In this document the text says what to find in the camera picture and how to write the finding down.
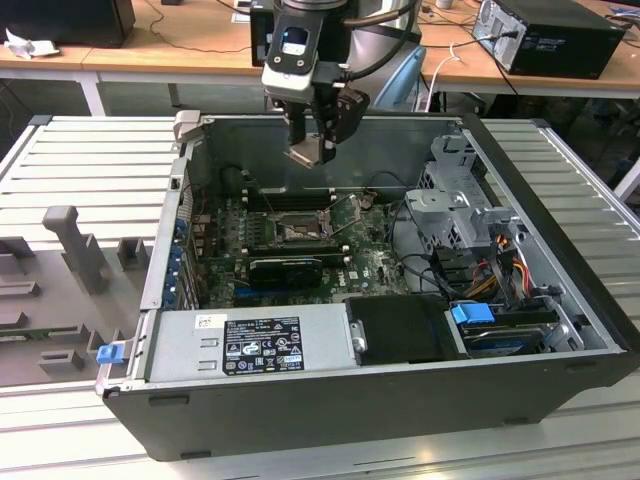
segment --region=wooden desk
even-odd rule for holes
[[[422,1],[435,3],[435,0]],[[604,2],[579,1],[600,14],[608,12]],[[82,86],[92,115],[108,113],[100,97],[100,82],[166,83],[170,85],[174,104],[179,103],[175,84],[259,85],[261,69],[251,66],[249,25],[231,23],[231,10],[215,0],[186,0],[180,6],[161,5],[160,0],[133,0],[133,4],[137,21],[124,48],[63,47],[60,56],[31,61],[16,58],[7,50],[0,49],[0,78],[76,81]],[[455,0],[451,10],[440,11],[435,6],[433,9],[451,21],[467,20],[472,23],[474,18],[471,15],[477,11],[477,6],[473,0]],[[436,14],[422,13],[420,16],[425,22],[442,20]],[[185,50],[167,44],[150,32],[152,22],[155,22],[154,30],[168,42],[205,51]],[[425,45],[449,45],[471,39],[468,32],[456,25],[426,24],[421,25],[421,29]],[[459,47],[456,53],[462,62],[449,61],[440,69],[436,82],[438,90],[512,93],[481,46]],[[446,48],[427,50],[422,68],[427,79],[448,55]],[[523,95],[638,98],[640,49],[620,44],[599,80],[509,78]]]
[[[147,1],[165,15],[153,28],[167,41],[187,48],[231,52],[184,50],[163,42],[149,30],[161,15]],[[256,77],[262,73],[251,66],[249,24],[231,23],[233,12],[215,0],[186,0],[180,6],[161,5],[160,0],[133,0],[133,4],[136,24],[124,47],[93,49],[83,61],[85,69]]]

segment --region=white paper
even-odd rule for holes
[[[7,41],[4,42],[4,46],[11,50],[17,57],[31,60],[32,57],[42,57],[60,53],[60,50],[57,50],[53,42],[49,40],[36,40],[32,42],[31,40],[26,40],[14,35],[9,29],[6,29],[6,32]]]
[[[226,321],[227,321],[226,313],[196,315],[195,328],[224,328],[224,322]]]

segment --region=motherboard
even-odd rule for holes
[[[198,240],[198,263],[209,292],[206,308],[409,293],[388,242],[389,205],[370,194],[247,193],[226,199],[205,220],[209,234]]]

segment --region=sticker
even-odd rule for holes
[[[196,315],[195,328],[223,328],[227,321],[226,313],[213,313],[210,315]]]
[[[304,370],[302,332],[298,317],[223,320],[222,323],[222,371],[225,374],[251,375]]]
[[[14,343],[14,342],[26,342],[27,337],[22,335],[5,335],[0,337],[0,343]]]

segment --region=black computer tower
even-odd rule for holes
[[[624,34],[570,0],[484,0],[473,28],[512,75],[585,79],[600,77]]]
[[[30,40],[97,48],[122,46],[135,23],[131,0],[2,0],[5,28]]]

